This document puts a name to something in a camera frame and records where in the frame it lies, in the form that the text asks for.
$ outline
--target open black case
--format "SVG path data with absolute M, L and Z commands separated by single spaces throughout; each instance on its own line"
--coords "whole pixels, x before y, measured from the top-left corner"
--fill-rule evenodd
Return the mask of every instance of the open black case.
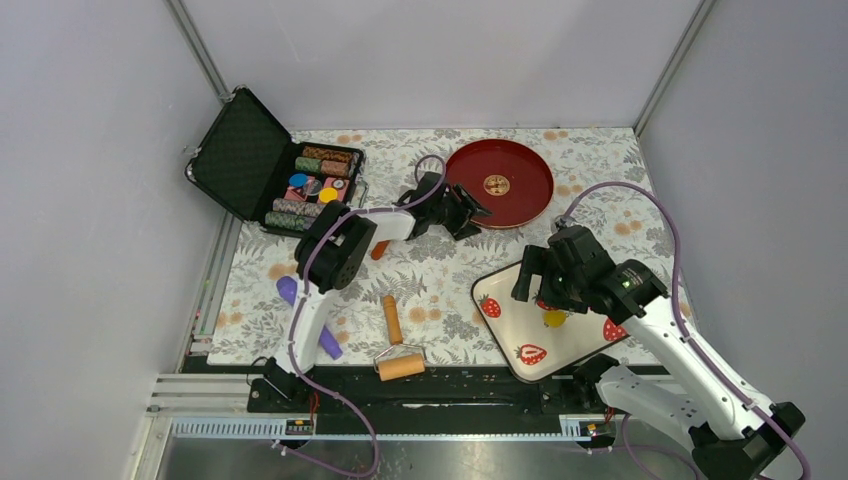
M 189 181 L 242 221 L 258 222 L 268 233 L 300 237 L 303 231 L 266 225 L 265 214 L 274 199 L 282 198 L 289 178 L 297 173 L 295 160 L 305 147 L 353 153 L 347 190 L 339 198 L 353 198 L 365 152 L 355 148 L 297 143 L 291 134 L 244 86 L 236 87 L 209 128 L 195 156 L 185 168 Z M 311 173 L 324 182 L 329 175 Z M 311 199 L 305 203 L 315 203 Z

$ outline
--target gray floor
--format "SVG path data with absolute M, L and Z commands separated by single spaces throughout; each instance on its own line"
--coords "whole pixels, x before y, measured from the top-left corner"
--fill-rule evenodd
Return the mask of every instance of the gray floor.
M 638 422 L 631 425 L 633 444 L 682 449 L 659 432 Z M 340 479 L 298 458 L 281 457 L 270 442 L 172 438 L 159 480 Z M 647 479 L 625 451 L 611 454 L 570 452 L 563 442 L 381 442 L 379 479 Z M 302 451 L 351 468 L 370 463 L 364 442 L 315 441 Z M 643 462 L 662 479 L 690 479 L 692 473 L 675 459 L 643 452 Z

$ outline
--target black wire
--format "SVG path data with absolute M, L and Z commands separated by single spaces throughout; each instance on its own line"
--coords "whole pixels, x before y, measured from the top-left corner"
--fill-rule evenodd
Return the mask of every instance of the black wire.
M 253 367 L 255 367 L 255 366 L 256 366 L 256 363 L 257 363 L 258 361 L 260 361 L 260 360 L 265 360 L 265 361 L 267 362 L 267 361 L 268 361 L 268 357 L 256 357 L 256 359 L 254 359 L 252 362 L 250 362 L 250 367 L 249 367 L 249 368 L 253 368 Z M 248 387 L 252 387 L 252 385 L 250 384 L 250 380 L 249 380 L 249 379 L 250 379 L 250 372 L 247 372 L 247 373 L 245 373 L 245 374 L 244 374 L 244 383 L 246 383 Z

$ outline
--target table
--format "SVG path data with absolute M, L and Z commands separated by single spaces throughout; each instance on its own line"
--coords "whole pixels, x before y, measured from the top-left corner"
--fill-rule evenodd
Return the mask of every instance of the table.
M 461 146 L 485 138 L 530 147 L 551 166 L 556 184 L 550 206 L 520 228 L 486 230 L 454 242 L 443 228 L 433 227 L 413 241 L 393 242 L 378 262 L 366 256 L 327 319 L 344 355 L 333 361 L 319 349 L 319 365 L 371 364 L 388 345 L 380 305 L 380 298 L 388 294 L 397 299 L 406 342 L 424 345 L 430 362 L 506 365 L 472 303 L 472 283 L 519 261 L 525 245 L 544 245 L 553 219 L 587 186 L 624 180 L 651 189 L 629 128 L 324 130 L 293 135 L 299 142 L 364 149 L 368 207 L 389 205 L 413 187 L 418 158 L 435 153 L 447 159 Z M 616 262 L 636 258 L 670 285 L 672 243 L 650 201 L 628 189 L 605 189 L 586 198 L 574 217 L 592 229 Z M 273 355 L 292 315 L 275 283 L 294 274 L 297 242 L 265 234 L 256 224 L 242 226 L 207 359 L 210 365 L 243 365 Z M 684 315 L 694 321 L 685 292 L 681 299 Z M 605 353 L 623 364 L 658 363 L 632 338 Z

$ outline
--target gold emblem on plate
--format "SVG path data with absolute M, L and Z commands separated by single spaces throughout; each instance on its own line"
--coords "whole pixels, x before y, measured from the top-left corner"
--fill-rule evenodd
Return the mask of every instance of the gold emblem on plate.
M 503 175 L 489 175 L 483 180 L 483 188 L 489 195 L 500 197 L 509 191 L 509 180 Z

